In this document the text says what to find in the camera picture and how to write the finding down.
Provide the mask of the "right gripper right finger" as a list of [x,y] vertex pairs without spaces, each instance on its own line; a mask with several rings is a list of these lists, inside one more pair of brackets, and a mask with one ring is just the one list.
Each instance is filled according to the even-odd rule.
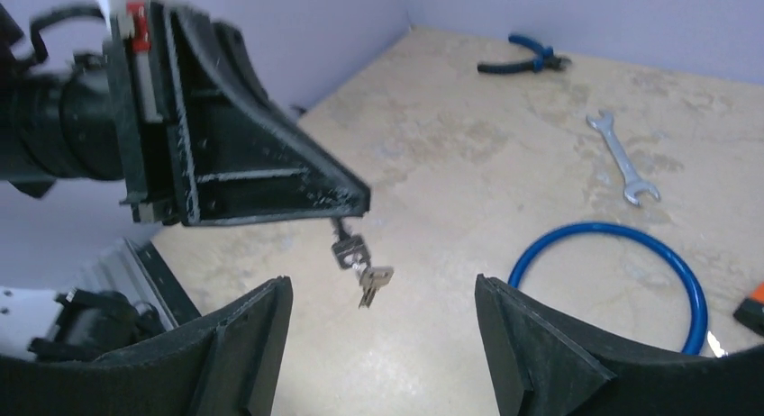
[[483,275],[475,303],[502,416],[763,413],[761,346],[720,358],[655,348]]

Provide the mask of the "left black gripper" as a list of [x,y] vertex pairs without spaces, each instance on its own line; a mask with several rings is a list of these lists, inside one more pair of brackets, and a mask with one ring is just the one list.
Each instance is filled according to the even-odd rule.
[[238,29],[162,0],[127,0],[109,24],[106,72],[135,222],[368,212],[370,187],[269,99]]

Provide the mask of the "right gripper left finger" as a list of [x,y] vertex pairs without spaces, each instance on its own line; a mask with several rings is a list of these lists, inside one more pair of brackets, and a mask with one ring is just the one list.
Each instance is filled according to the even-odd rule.
[[272,278],[179,328],[92,362],[2,357],[3,415],[270,415],[293,288]]

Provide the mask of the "silver key bunch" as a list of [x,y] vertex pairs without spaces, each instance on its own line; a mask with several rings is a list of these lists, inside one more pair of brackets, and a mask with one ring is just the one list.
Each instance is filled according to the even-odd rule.
[[355,274],[362,291],[359,308],[369,308],[378,291],[389,284],[395,270],[389,266],[373,266],[363,236],[351,233],[342,218],[332,218],[331,223],[337,237],[332,244],[332,254],[340,269]]

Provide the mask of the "blue cable lock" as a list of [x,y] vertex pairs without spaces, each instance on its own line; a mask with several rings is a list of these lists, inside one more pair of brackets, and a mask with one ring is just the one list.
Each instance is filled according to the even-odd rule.
[[689,264],[651,235],[611,222],[548,231],[507,283],[573,317],[658,348],[699,356],[709,309]]

